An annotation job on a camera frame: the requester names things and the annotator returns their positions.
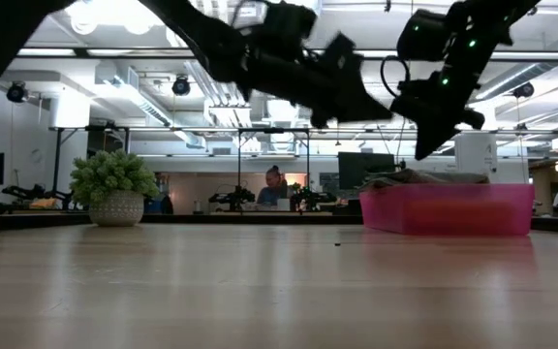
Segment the white cylindrical machine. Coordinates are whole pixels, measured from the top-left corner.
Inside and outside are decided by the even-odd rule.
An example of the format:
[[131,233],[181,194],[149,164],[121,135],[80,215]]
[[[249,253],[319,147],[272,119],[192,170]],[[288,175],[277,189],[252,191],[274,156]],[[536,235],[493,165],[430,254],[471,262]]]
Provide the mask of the white cylindrical machine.
[[460,172],[486,176],[497,172],[497,144],[493,134],[460,134],[454,142],[456,168]]

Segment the grey microfiber towel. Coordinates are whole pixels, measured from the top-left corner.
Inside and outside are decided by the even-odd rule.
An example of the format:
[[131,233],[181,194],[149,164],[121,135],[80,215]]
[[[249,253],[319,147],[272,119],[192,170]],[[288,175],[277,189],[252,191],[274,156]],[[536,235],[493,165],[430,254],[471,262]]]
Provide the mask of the grey microfiber towel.
[[359,190],[403,184],[487,184],[489,182],[490,180],[485,174],[404,169],[394,173],[368,174]]

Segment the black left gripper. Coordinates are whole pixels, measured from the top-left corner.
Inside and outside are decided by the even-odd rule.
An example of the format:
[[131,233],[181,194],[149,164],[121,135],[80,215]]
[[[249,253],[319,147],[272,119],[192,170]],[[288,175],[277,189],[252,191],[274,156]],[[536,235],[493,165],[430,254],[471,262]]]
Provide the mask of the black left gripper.
[[[365,91],[362,60],[342,33],[322,53],[295,60],[257,49],[246,60],[244,86],[311,109],[310,124],[316,129],[327,128],[330,116],[337,121],[392,119],[393,113]],[[329,116],[324,110],[333,111]]]

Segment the potted green plant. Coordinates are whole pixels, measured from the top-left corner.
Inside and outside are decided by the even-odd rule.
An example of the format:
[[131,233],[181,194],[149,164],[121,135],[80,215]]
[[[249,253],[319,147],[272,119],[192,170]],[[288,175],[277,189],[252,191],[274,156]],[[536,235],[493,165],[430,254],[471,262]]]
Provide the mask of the potted green plant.
[[73,162],[70,189],[100,227],[132,227],[144,214],[144,201],[159,195],[155,174],[141,157],[122,149],[98,151]]

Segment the large black computer monitor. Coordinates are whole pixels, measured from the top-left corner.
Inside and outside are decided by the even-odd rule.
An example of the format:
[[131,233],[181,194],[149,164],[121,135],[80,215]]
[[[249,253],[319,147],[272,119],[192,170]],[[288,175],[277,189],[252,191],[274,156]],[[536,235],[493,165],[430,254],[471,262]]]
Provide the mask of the large black computer monitor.
[[392,154],[339,152],[339,187],[342,190],[360,187],[370,174],[392,173],[395,158]]

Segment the pink plastic bin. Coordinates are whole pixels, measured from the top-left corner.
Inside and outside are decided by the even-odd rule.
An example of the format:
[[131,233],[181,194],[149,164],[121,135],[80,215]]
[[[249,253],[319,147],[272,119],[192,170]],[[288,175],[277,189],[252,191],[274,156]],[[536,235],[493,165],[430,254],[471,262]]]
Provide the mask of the pink plastic bin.
[[402,184],[359,194],[363,225],[411,236],[519,237],[531,230],[530,184]]

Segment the black background test frame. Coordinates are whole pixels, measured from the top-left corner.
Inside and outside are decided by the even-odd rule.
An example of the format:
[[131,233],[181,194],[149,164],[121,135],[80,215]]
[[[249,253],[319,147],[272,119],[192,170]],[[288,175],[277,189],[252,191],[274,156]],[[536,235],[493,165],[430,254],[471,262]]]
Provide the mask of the black background test frame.
[[63,193],[69,190],[73,160],[84,157],[88,151],[130,151],[132,129],[115,125],[113,122],[83,127],[50,127],[49,130],[56,134],[50,184],[52,192]]

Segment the blue storage box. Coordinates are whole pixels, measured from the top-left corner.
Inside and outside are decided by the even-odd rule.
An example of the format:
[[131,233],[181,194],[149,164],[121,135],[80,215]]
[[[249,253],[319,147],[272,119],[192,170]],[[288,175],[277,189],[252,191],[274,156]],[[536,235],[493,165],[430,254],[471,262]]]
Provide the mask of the blue storage box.
[[147,199],[144,202],[144,212],[147,214],[173,214],[173,205],[169,196],[157,199]]

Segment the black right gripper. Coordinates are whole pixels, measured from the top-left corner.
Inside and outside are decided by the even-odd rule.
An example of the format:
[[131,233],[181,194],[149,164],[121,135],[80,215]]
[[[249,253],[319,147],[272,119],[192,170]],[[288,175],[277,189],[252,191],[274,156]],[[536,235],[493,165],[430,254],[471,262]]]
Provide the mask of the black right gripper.
[[422,122],[417,123],[415,159],[423,160],[459,133],[458,124],[481,129],[482,113],[467,107],[474,90],[481,85],[473,79],[427,79],[421,92],[425,104]]

